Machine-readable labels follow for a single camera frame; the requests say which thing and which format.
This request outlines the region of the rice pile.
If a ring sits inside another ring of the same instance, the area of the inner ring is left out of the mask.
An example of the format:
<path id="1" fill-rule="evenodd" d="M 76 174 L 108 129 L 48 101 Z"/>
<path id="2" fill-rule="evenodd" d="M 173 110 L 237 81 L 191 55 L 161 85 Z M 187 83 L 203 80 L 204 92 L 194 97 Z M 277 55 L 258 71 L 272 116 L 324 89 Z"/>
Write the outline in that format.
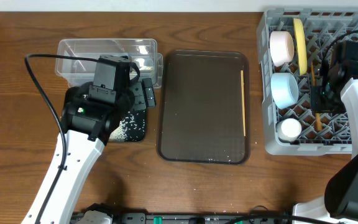
<path id="1" fill-rule="evenodd" d="M 139 142 L 144 139 L 145 132 L 145 111 L 128 112 L 120 121 L 119 127 L 111 133 L 109 142 Z"/>

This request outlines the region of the light blue bowl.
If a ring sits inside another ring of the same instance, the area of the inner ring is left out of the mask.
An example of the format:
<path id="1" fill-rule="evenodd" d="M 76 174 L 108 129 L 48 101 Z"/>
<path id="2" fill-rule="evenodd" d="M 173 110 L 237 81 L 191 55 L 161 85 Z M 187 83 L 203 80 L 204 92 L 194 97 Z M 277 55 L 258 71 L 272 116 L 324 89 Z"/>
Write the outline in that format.
<path id="1" fill-rule="evenodd" d="M 298 84 L 291 73 L 274 73 L 271 79 L 272 98 L 279 109 L 285 109 L 298 101 Z"/>

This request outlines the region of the white cup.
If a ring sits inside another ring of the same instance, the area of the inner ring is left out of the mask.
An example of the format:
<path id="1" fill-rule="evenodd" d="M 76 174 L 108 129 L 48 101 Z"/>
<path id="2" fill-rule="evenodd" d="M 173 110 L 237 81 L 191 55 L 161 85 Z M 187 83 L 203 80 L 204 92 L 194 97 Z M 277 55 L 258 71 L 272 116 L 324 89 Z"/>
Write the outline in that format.
<path id="1" fill-rule="evenodd" d="M 301 124 L 298 120 L 287 118 L 276 125 L 279 140 L 293 142 L 301 134 Z"/>

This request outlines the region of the yellow plate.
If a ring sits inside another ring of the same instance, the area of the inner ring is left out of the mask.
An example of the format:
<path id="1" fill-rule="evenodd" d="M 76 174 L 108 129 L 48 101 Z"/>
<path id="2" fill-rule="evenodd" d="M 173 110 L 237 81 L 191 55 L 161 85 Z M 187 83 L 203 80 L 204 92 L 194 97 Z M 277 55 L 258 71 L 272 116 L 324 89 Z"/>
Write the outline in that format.
<path id="1" fill-rule="evenodd" d="M 296 39 L 296 51 L 298 54 L 298 68 L 299 74 L 305 75 L 307 73 L 307 53 L 306 53 L 306 40 L 303 23 L 300 19 L 293 19 L 293 28 Z"/>

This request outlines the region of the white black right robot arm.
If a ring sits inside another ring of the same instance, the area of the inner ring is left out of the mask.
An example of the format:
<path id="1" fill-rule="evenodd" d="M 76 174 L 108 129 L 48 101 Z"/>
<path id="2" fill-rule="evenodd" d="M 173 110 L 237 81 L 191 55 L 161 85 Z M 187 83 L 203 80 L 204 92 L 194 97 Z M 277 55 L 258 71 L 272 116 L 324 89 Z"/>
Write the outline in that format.
<path id="1" fill-rule="evenodd" d="M 358 223 L 358 43 L 335 44 L 320 74 L 323 82 L 311 89 L 311 108 L 347 114 L 352 159 L 329 180 L 322 197 L 296 204 L 292 215 L 327 223 Z"/>

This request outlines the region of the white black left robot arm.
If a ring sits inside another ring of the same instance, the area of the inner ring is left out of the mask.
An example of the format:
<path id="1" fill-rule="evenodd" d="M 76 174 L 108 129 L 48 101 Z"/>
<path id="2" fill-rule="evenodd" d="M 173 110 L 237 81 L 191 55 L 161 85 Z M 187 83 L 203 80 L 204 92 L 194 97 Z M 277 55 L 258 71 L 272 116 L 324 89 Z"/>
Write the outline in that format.
<path id="1" fill-rule="evenodd" d="M 87 176 L 106 147 L 111 133 L 130 111 L 155 106 L 151 79 L 139 73 L 127 56 L 101 55 L 94 59 L 93 81 L 67 89 L 58 115 L 36 79 L 26 55 L 27 71 L 58 126 L 60 137 L 50 167 L 23 219 L 24 223 L 69 223 Z"/>

